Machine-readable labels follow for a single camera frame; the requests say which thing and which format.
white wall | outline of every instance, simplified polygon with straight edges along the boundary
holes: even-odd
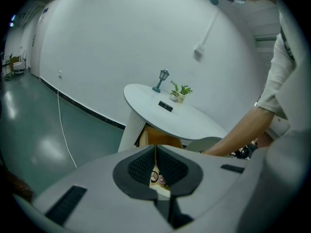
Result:
[[[21,40],[21,45],[23,46],[23,50],[26,50],[26,68],[31,67],[30,60],[33,49],[33,38],[35,35],[35,30],[38,24],[38,20],[40,18],[42,11],[39,11],[26,25],[23,37]]]
[[[43,40],[47,31],[47,28],[50,23],[50,19],[57,8],[60,0],[54,0],[47,4],[44,7],[44,10],[48,8],[48,11],[46,13],[43,13],[40,15],[36,31],[35,31],[35,42],[32,49],[32,55],[31,55],[31,73],[38,78],[40,77],[40,58],[41,58],[41,50],[42,50],[42,44]]]
[[[11,55],[19,56],[21,54],[21,39],[23,37],[23,30],[18,27],[12,27],[9,29],[5,47],[4,47],[4,56]]]
[[[130,112],[123,89],[154,86],[161,69],[190,85],[193,104],[229,131],[258,99],[265,83],[251,32],[220,13],[197,60],[199,43],[216,8],[205,0],[60,0],[44,37],[40,76],[60,91],[114,121]],[[229,14],[237,16],[230,8]]]

black strap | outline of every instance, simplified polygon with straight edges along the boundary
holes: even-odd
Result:
[[[283,42],[284,42],[284,47],[285,47],[285,49],[286,49],[288,55],[290,56],[290,58],[291,58],[293,61],[295,61],[295,58],[294,58],[293,53],[292,53],[292,50],[291,50],[291,48],[290,48],[290,46],[289,46],[289,44],[288,44],[288,42],[287,42],[287,39],[286,39],[286,37],[285,37],[285,34],[284,34],[284,32],[283,32],[282,27],[281,27],[281,36],[282,36],[282,40],[283,40]]]

small lamp figurine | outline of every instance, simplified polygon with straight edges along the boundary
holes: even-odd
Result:
[[[160,77],[159,77],[159,78],[160,78],[160,82],[157,84],[156,87],[153,87],[152,89],[153,89],[155,92],[160,93],[160,92],[161,92],[161,90],[160,90],[160,85],[161,85],[162,81],[166,80],[166,78],[167,78],[169,75],[170,75],[170,74],[169,74],[169,72],[168,72],[167,69],[166,69],[166,70],[161,70]]]

black slot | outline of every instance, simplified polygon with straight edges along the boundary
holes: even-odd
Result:
[[[46,213],[46,217],[54,223],[63,225],[74,208],[85,194],[87,189],[79,186],[72,186],[62,198]]]
[[[220,168],[228,170],[228,171],[236,172],[236,173],[243,173],[245,169],[244,167],[232,166],[229,164],[222,165]]]
[[[159,102],[159,105],[160,105],[162,108],[168,110],[169,112],[172,112],[172,110],[173,110],[173,107],[169,106],[169,105],[168,105],[167,103],[165,103],[165,102],[160,101],[160,102]]]

white round table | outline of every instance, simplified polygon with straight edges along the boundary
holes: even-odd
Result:
[[[187,102],[172,101],[166,92],[157,93],[146,85],[129,84],[124,88],[124,97],[132,111],[118,152],[133,147],[146,123],[185,140],[199,140],[209,136],[223,138],[226,135],[224,129],[206,114]],[[159,106],[160,101],[173,107],[172,112]]]

